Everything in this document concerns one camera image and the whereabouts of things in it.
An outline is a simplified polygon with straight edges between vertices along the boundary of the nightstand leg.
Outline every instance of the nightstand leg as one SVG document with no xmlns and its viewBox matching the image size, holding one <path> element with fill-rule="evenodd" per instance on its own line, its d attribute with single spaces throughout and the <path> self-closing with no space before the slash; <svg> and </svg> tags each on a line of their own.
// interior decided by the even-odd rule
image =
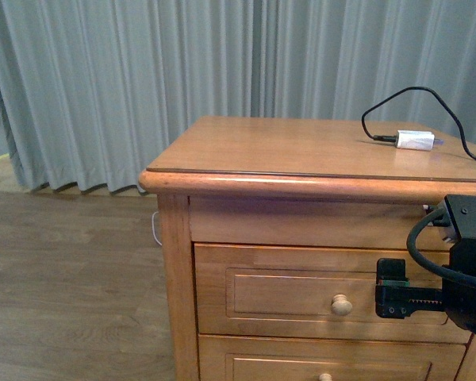
<svg viewBox="0 0 476 381">
<path fill-rule="evenodd" d="M 476 381 L 476 335 L 470 338 L 469 348 L 455 381 Z"/>
<path fill-rule="evenodd" d="M 190 241 L 189 199 L 159 195 L 167 302 L 175 352 L 176 379 L 198 381 L 198 336 L 194 263 Z"/>
</svg>

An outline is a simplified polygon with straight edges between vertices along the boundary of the curtain fold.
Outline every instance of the curtain fold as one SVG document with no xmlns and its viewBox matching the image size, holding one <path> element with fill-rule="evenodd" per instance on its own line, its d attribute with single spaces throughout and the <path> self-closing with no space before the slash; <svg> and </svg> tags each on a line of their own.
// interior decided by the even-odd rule
<svg viewBox="0 0 476 381">
<path fill-rule="evenodd" d="M 476 143 L 476 0 L 0 1 L 0 106 L 32 189 L 137 185 L 202 115 L 358 119 L 414 85 Z M 457 134 L 425 93 L 370 118 Z"/>
</svg>

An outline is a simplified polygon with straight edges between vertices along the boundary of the black cable loop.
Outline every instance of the black cable loop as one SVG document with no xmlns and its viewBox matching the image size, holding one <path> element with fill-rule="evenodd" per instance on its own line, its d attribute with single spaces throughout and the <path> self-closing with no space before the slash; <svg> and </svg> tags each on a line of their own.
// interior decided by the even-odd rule
<svg viewBox="0 0 476 381">
<path fill-rule="evenodd" d="M 439 208 L 427 214 L 423 217 L 417 224 L 414 225 L 413 229 L 407 237 L 407 250 L 411 257 L 424 269 L 429 270 L 431 273 L 445 278 L 450 282 L 461 284 L 462 286 L 470 287 L 476 289 L 476 277 L 472 275 L 463 274 L 439 266 L 438 264 L 433 263 L 431 260 L 428 260 L 416 247 L 416 239 L 420 235 L 421 231 L 430 223 L 434 222 L 441 218 L 446 213 L 445 209 Z"/>
<path fill-rule="evenodd" d="M 362 115 L 362 127 L 363 127 L 363 131 L 365 131 L 365 134 L 372 140 L 379 140 L 379 141 L 392 141 L 391 138 L 392 137 L 388 137 L 388 136 L 382 136 L 382 135 L 371 135 L 369 132 L 368 132 L 368 129 L 367 127 L 365 126 L 365 116 L 367 116 L 371 111 L 374 111 L 375 109 L 377 109 L 378 107 L 384 105 L 385 103 L 389 102 L 390 100 L 392 100 L 393 98 L 397 97 L 398 95 L 400 94 L 403 94 L 405 93 L 406 91 L 409 91 L 409 90 L 422 90 L 422 91 L 427 91 L 428 93 L 432 94 L 434 97 L 436 97 L 437 101 L 439 102 L 439 104 L 450 114 L 450 116 L 453 118 L 453 120 L 455 121 L 457 127 L 459 128 L 459 132 L 460 132 L 460 140 L 462 141 L 462 146 L 463 146 L 463 150 L 466 152 L 467 155 L 469 155 L 472 159 L 476 160 L 476 155 L 473 154 L 469 148 L 467 147 L 467 142 L 466 142 L 466 137 L 465 137 L 465 134 L 463 132 L 463 127 L 462 127 L 462 123 L 460 123 L 460 120 L 457 118 L 457 116 L 455 115 L 455 113 L 453 111 L 451 111 L 451 109 L 448 107 L 448 105 L 446 104 L 446 102 L 434 91 L 432 90 L 431 88 L 429 87 L 420 87 L 420 86 L 412 86 L 412 87 L 406 87 L 405 89 L 403 90 L 400 90 L 398 91 L 397 93 L 389 96 L 388 98 L 386 98 L 384 101 L 378 103 L 377 105 L 375 106 L 372 106 L 370 109 L 368 109 L 367 111 L 365 111 Z"/>
</svg>

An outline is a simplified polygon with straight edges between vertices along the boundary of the wooden nightstand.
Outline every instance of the wooden nightstand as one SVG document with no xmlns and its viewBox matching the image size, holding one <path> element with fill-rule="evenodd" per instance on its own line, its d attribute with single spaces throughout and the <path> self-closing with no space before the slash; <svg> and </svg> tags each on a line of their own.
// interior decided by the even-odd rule
<svg viewBox="0 0 476 381">
<path fill-rule="evenodd" d="M 374 134 L 423 126 L 371 122 Z M 368 140 L 357 121 L 203 117 L 141 174 L 158 194 L 179 381 L 476 381 L 476 337 L 445 313 L 374 312 L 379 258 L 422 206 L 476 195 L 476 162 Z M 470 144 L 476 153 L 476 146 Z M 418 247 L 439 264 L 436 228 Z"/>
</svg>

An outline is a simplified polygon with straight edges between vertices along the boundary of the wooden knob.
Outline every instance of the wooden knob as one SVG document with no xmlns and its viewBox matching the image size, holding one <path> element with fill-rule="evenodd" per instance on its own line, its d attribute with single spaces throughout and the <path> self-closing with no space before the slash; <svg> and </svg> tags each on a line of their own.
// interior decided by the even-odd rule
<svg viewBox="0 0 476 381">
<path fill-rule="evenodd" d="M 322 375 L 319 376 L 319 381 L 332 381 L 332 375 L 328 373 L 323 373 Z"/>
<path fill-rule="evenodd" d="M 332 312 L 338 316 L 349 315 L 352 311 L 352 304 L 347 300 L 347 296 L 338 294 L 332 300 Z"/>
</svg>

